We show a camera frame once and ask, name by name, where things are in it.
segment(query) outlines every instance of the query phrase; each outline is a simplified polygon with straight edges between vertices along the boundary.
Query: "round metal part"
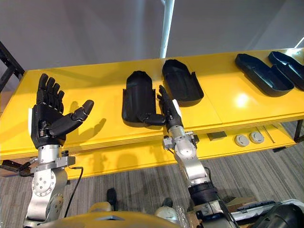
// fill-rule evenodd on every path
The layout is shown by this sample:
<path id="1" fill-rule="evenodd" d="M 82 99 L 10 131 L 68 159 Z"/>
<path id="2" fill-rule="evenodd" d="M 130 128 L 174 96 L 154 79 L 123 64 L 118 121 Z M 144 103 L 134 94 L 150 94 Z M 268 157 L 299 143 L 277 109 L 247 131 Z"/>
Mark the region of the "round metal part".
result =
<path id="1" fill-rule="evenodd" d="M 249 134 L 249 139 L 251 142 L 259 144 L 264 142 L 264 137 L 260 132 L 252 132 Z"/>
<path id="2" fill-rule="evenodd" d="M 238 134 L 235 138 L 234 138 L 235 143 L 238 146 L 248 146 L 249 145 L 249 140 L 246 136 L 242 135 L 242 134 Z"/>

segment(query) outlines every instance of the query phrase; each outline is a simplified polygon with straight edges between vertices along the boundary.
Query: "black plastic cover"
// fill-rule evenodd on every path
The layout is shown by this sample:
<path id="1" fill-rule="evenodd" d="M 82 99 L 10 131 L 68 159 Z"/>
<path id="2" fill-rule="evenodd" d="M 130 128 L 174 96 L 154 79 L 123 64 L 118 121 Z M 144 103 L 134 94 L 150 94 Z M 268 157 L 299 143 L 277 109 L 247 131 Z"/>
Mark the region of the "black plastic cover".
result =
<path id="1" fill-rule="evenodd" d="M 275 66 L 270 68 L 256 57 L 238 54 L 235 62 L 249 80 L 266 95 L 282 96 L 294 88 L 294 84 Z"/>
<path id="2" fill-rule="evenodd" d="M 272 51 L 268 56 L 270 62 L 288 77 L 296 87 L 304 90 L 304 66 L 294 58 L 278 51 Z"/>
<path id="3" fill-rule="evenodd" d="M 155 89 L 152 89 L 152 80 L 144 71 L 134 71 L 127 78 L 122 118 L 130 126 L 165 124 L 165 117 L 156 114 Z"/>
<path id="4" fill-rule="evenodd" d="M 252 228 L 303 228 L 304 216 L 294 205 L 276 205 L 265 216 L 260 217 Z"/>
<path id="5" fill-rule="evenodd" d="M 162 67 L 165 84 L 173 99 L 178 102 L 199 102 L 204 93 L 195 72 L 190 74 L 187 66 L 176 59 L 169 59 Z"/>

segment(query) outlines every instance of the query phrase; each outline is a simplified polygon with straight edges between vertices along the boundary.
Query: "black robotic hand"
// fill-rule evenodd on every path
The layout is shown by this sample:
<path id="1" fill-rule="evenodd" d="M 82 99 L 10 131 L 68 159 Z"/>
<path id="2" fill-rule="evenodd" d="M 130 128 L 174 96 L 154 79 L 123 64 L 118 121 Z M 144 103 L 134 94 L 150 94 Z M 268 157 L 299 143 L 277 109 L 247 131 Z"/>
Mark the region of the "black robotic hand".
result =
<path id="1" fill-rule="evenodd" d="M 157 95 L 157 98 L 160 100 L 160 106 L 166 118 L 167 131 L 175 125 L 183 127 L 181 117 L 176 111 L 173 101 L 170 99 L 169 95 L 162 85 L 160 85 L 159 92 L 161 93 L 161 96 Z"/>
<path id="2" fill-rule="evenodd" d="M 54 78 L 41 75 L 31 123 L 31 139 L 36 149 L 44 145 L 63 146 L 66 134 L 79 127 L 93 108 L 94 102 L 87 100 L 74 113 L 63 116 L 64 92 L 59 88 Z"/>

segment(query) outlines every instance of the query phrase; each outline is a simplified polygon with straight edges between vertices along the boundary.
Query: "wire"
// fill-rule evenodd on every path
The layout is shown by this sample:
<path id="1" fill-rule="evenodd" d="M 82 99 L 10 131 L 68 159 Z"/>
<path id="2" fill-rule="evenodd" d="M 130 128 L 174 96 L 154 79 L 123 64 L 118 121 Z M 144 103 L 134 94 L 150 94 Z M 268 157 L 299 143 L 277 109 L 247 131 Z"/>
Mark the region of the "wire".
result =
<path id="1" fill-rule="evenodd" d="M 67 208 L 66 208 L 65 217 L 67 217 L 68 209 L 70 208 L 70 205 L 71 205 L 72 199 L 73 199 L 73 197 L 74 197 L 75 191 L 76 191 L 76 189 L 77 189 L 77 187 L 78 187 L 78 184 L 79 184 L 80 179 L 81 179 L 81 177 L 82 177 L 82 174 L 83 174 L 83 172 L 84 172 L 84 168 L 83 168 L 83 167 L 72 167 L 72 168 L 69 167 L 69 168 L 70 168 L 70 169 L 73 169 L 73 170 L 79 170 L 79 169 L 81 169 L 81 172 L 80 172 L 78 181 L 77 181 L 77 183 L 76 183 L 76 186 L 75 186 L 75 188 L 74 188 L 74 191 L 73 191 L 73 193 L 72 193 L 72 195 L 71 195 L 71 197 L 70 197 L 70 200 L 69 200 L 69 202 L 68 202 L 68 205 L 67 205 Z"/>
<path id="2" fill-rule="evenodd" d="M 170 151 L 172 154 L 174 154 L 174 152 L 171 149 L 168 149 L 168 151 Z"/>
<path id="3" fill-rule="evenodd" d="M 204 167 L 204 168 L 205 168 L 206 170 L 208 170 L 210 182 L 211 182 L 212 186 L 215 188 L 215 186 L 214 186 L 214 184 L 213 184 L 213 182 L 212 182 L 212 178 L 211 178 L 211 170 L 210 170 L 208 167 Z M 217 196 L 218 196 L 218 199 L 219 199 L 220 201 L 222 201 L 223 204 L 224 204 L 224 201 L 222 200 L 222 198 L 221 198 L 218 194 L 217 194 Z M 236 225 L 237 228 L 239 228 L 238 223 L 236 222 L 236 220 L 234 219 L 233 215 L 230 213 L 230 211 L 228 210 L 227 207 L 226 207 L 226 210 L 228 211 L 230 217 L 232 218 L 234 225 Z"/>

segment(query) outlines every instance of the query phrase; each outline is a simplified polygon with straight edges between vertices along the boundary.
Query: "white wall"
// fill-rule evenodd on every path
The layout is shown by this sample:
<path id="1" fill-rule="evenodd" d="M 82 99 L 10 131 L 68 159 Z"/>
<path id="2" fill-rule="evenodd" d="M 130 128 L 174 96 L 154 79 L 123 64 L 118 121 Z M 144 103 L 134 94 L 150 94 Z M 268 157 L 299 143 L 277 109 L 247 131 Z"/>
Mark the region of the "white wall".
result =
<path id="1" fill-rule="evenodd" d="M 293 48 L 304 36 L 303 0 L 175 2 L 167 56 Z"/>
<path id="2" fill-rule="evenodd" d="M 157 58 L 163 9 L 161 0 L 2 0 L 0 40 L 25 69 Z M 303 12 L 304 0 L 176 0 L 167 56 L 294 47 Z"/>

